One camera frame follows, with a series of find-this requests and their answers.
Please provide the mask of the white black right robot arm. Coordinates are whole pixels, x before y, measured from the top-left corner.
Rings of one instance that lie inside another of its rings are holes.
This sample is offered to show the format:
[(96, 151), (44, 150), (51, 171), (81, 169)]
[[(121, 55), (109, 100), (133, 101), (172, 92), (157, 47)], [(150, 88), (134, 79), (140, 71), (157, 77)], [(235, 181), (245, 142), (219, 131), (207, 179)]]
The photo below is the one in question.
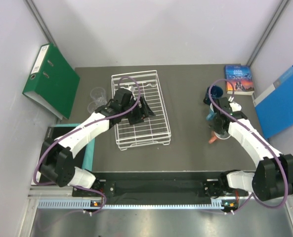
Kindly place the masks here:
[(219, 190), (231, 195), (236, 189), (254, 194), (260, 201), (293, 195), (293, 156), (273, 148), (253, 128), (242, 107), (232, 98), (215, 98), (210, 105), (212, 130), (209, 143), (234, 138), (253, 160), (254, 173), (225, 171), (219, 178)]

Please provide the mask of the clear faceted plastic cup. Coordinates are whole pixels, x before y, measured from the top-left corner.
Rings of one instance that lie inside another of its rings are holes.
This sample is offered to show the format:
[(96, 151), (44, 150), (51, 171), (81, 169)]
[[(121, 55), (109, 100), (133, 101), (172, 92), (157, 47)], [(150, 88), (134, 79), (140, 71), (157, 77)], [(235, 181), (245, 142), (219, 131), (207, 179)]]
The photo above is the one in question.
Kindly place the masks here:
[(90, 96), (98, 106), (102, 106), (107, 103), (106, 91), (102, 87), (92, 89)]

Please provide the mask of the teal mug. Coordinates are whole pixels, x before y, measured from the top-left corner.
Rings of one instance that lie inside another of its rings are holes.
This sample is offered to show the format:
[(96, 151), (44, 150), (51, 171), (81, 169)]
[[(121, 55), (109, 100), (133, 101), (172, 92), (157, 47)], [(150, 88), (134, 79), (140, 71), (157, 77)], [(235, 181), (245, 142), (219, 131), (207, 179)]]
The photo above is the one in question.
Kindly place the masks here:
[(214, 111), (213, 103), (210, 103), (210, 106), (209, 106), (209, 114), (207, 115), (206, 120), (207, 121), (213, 120), (213, 118), (215, 117), (215, 115), (216, 115), (216, 112)]

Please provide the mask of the clear heavy-base glass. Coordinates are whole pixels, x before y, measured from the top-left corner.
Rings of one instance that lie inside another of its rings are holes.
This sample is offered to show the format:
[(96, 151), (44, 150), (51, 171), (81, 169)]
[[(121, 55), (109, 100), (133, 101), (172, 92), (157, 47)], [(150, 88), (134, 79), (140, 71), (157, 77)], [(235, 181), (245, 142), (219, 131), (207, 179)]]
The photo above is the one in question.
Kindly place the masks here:
[(95, 112), (96, 109), (98, 109), (101, 106), (101, 104), (97, 104), (96, 102), (92, 101), (87, 106), (87, 111), (92, 114)]

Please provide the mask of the orange mug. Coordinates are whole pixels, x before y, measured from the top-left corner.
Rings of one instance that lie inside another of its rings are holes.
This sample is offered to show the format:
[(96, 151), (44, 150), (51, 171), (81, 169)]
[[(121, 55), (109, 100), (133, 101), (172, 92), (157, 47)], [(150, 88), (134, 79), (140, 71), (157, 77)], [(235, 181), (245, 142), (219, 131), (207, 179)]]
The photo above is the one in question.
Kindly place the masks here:
[(225, 134), (218, 134), (215, 131), (211, 131), (211, 138), (209, 139), (209, 144), (212, 144), (217, 140), (227, 140), (229, 138), (230, 134), (228, 134), (227, 132)]

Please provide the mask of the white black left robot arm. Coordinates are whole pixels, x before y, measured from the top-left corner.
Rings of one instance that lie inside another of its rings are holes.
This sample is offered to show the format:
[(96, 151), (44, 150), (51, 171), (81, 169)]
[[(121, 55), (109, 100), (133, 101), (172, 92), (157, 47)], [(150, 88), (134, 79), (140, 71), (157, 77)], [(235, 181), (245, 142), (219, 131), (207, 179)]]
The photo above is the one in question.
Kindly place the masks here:
[(100, 184), (93, 173), (75, 165), (74, 159), (79, 151), (123, 119), (135, 125), (154, 116), (144, 96), (135, 97), (131, 88), (121, 87), (107, 104), (98, 107), (72, 131), (56, 139), (46, 139), (37, 171), (51, 184), (82, 187), (88, 195), (94, 196), (99, 193)]

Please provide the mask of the dark blue mug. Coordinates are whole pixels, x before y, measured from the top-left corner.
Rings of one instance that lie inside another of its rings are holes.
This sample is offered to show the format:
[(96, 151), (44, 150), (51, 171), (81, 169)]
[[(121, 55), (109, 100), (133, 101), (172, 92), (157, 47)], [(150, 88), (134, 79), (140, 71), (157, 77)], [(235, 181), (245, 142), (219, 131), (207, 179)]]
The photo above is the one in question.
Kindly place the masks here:
[(223, 89), (220, 86), (217, 86), (217, 85), (209, 86), (206, 89), (205, 97), (203, 99), (203, 103), (206, 105), (211, 104), (211, 101), (209, 98), (209, 90), (210, 90), (212, 99), (221, 98), (223, 96)]

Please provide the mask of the white wire dish rack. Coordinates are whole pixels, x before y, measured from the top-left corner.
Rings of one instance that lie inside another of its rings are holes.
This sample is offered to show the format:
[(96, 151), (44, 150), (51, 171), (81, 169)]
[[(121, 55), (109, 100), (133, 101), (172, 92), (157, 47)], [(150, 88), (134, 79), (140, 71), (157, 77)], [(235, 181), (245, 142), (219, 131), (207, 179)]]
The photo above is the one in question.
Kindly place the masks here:
[(141, 92), (155, 116), (148, 117), (136, 125), (130, 125), (127, 119), (117, 124), (115, 139), (118, 148), (125, 151), (128, 148), (147, 145), (169, 145), (171, 130), (158, 72), (151, 70), (111, 76), (113, 95), (118, 88), (129, 86), (134, 86), (134, 96), (137, 97)]

